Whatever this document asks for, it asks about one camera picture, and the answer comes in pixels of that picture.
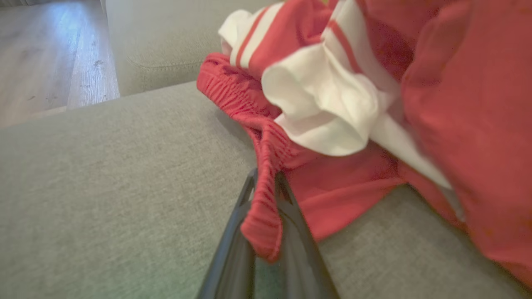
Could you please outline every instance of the red stripe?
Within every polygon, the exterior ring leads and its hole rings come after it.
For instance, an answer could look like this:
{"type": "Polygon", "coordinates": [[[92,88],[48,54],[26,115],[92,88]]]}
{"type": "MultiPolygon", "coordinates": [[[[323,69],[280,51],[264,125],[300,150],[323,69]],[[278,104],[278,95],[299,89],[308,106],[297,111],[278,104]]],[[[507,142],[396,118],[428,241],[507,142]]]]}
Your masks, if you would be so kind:
{"type": "Polygon", "coordinates": [[[266,7],[255,19],[255,22],[253,22],[253,25],[251,26],[250,31],[247,33],[246,38],[240,45],[240,49],[238,49],[238,54],[236,55],[236,66],[240,68],[240,60],[242,59],[242,53],[246,49],[247,44],[250,42],[251,37],[253,36],[253,33],[255,33],[255,29],[257,29],[257,26],[259,25],[259,22],[261,21],[262,17],[266,13],[266,11],[270,9],[270,7],[266,7]]]}
{"type": "Polygon", "coordinates": [[[327,27],[329,27],[338,41],[340,42],[340,45],[342,48],[344,48],[344,52],[347,55],[347,59],[349,60],[349,65],[351,66],[351,69],[353,71],[357,72],[359,71],[359,65],[356,63],[355,54],[353,54],[353,49],[351,48],[351,44],[347,40],[347,37],[345,37],[344,32],[340,28],[340,25],[335,20],[330,20],[327,24],[327,27]]]}

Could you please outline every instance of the couch seam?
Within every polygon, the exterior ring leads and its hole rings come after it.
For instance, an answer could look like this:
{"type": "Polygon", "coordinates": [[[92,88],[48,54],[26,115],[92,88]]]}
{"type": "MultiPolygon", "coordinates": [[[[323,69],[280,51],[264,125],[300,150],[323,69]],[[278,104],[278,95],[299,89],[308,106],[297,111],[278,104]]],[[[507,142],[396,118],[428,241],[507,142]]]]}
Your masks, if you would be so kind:
{"type": "Polygon", "coordinates": [[[191,62],[186,62],[186,63],[180,63],[180,64],[173,64],[173,65],[162,65],[162,66],[159,66],[159,67],[146,67],[144,65],[141,65],[141,64],[138,64],[137,62],[131,60],[130,57],[126,56],[126,60],[128,62],[130,62],[131,64],[133,64],[134,66],[136,67],[139,67],[139,68],[142,68],[142,69],[174,69],[174,68],[177,68],[177,67],[189,67],[189,66],[192,66],[193,64],[197,64],[197,63],[202,63],[203,60],[200,60],[200,61],[191,61],[191,62]]]}

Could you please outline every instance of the red fabric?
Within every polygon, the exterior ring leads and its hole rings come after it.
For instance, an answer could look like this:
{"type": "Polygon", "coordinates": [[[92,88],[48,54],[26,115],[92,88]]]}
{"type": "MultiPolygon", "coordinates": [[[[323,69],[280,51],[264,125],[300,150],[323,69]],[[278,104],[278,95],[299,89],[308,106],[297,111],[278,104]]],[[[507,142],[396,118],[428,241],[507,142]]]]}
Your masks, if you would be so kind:
{"type": "Polygon", "coordinates": [[[332,13],[332,8],[321,0],[286,1],[253,53],[247,72],[260,81],[271,64],[301,47],[318,43],[332,13]]]}
{"type": "Polygon", "coordinates": [[[452,183],[472,241],[529,287],[531,13],[527,0],[441,6],[402,82],[405,114],[452,183]]]}
{"type": "Polygon", "coordinates": [[[330,16],[318,2],[289,0],[247,73],[212,54],[197,82],[255,144],[260,184],[242,231],[257,253],[274,260],[279,252],[279,170],[316,239],[407,181],[484,255],[532,287],[532,2],[357,0],[375,56],[401,81],[406,121],[451,182],[465,223],[437,186],[378,146],[325,157],[292,143],[273,122],[280,111],[257,80],[271,63],[318,41],[330,16]]]}
{"type": "Polygon", "coordinates": [[[341,230],[404,180],[397,161],[370,143],[355,155],[329,157],[293,143],[273,121],[280,114],[261,85],[229,57],[210,54],[202,65],[198,89],[238,121],[257,153],[258,182],[242,233],[259,256],[277,259],[282,227],[274,198],[274,176],[283,170],[310,231],[321,240],[341,230]]]}

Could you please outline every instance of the white fabric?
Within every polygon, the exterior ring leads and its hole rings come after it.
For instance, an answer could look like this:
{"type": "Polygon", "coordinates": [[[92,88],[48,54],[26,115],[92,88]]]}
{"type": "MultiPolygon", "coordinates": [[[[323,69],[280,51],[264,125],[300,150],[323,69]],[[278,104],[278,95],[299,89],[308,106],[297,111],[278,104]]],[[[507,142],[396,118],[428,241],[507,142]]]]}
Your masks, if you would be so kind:
{"type": "Polygon", "coordinates": [[[240,64],[242,68],[248,68],[251,56],[264,38],[275,16],[284,5],[279,2],[267,6],[254,14],[244,10],[238,10],[227,17],[218,35],[222,38],[222,52],[230,56],[232,65],[240,64]],[[256,23],[255,30],[250,36],[245,48],[241,49],[249,31],[256,23]],[[240,60],[237,61],[238,53],[242,51],[240,60]]]}

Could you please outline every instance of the white stripe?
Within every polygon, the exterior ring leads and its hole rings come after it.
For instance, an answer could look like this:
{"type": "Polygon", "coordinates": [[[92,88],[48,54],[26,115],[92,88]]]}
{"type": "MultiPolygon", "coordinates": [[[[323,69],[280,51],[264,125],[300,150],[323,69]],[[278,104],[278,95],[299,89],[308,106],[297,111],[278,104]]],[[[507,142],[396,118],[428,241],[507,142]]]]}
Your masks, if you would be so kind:
{"type": "Polygon", "coordinates": [[[355,73],[355,70],[351,67],[351,64],[349,63],[349,58],[347,57],[347,54],[345,53],[344,48],[342,47],[342,44],[336,38],[336,35],[334,32],[327,28],[326,32],[323,32],[321,35],[324,39],[324,45],[327,50],[338,60],[338,62],[348,71],[355,73]]]}
{"type": "Polygon", "coordinates": [[[231,48],[234,48],[238,40],[237,28],[246,23],[253,15],[249,11],[237,10],[230,14],[218,29],[218,35],[226,41],[231,48]]]}
{"type": "Polygon", "coordinates": [[[397,81],[380,64],[371,48],[366,30],[364,15],[356,1],[346,1],[338,13],[336,22],[344,32],[358,66],[364,74],[381,90],[395,95],[400,94],[401,87],[397,81]]]}
{"type": "Polygon", "coordinates": [[[284,2],[272,5],[262,16],[261,20],[259,21],[259,24],[255,28],[255,32],[253,32],[249,43],[247,43],[247,46],[244,49],[244,52],[242,53],[242,58],[240,59],[240,66],[242,68],[247,69],[249,67],[251,56],[259,47],[260,43],[262,42],[262,39],[266,35],[266,32],[268,32],[268,30],[270,29],[273,20],[275,19],[277,13],[283,5],[284,2]]]}
{"type": "Polygon", "coordinates": [[[236,66],[236,55],[238,55],[238,51],[240,51],[240,47],[242,46],[242,42],[246,38],[247,34],[249,33],[251,26],[253,26],[253,23],[255,22],[256,18],[259,16],[259,14],[264,10],[264,8],[260,9],[256,13],[254,13],[249,19],[247,20],[239,20],[238,22],[228,22],[226,20],[224,24],[226,23],[233,23],[236,25],[236,28],[234,29],[236,31],[237,40],[232,47],[231,51],[231,57],[230,62],[231,65],[236,66]]]}

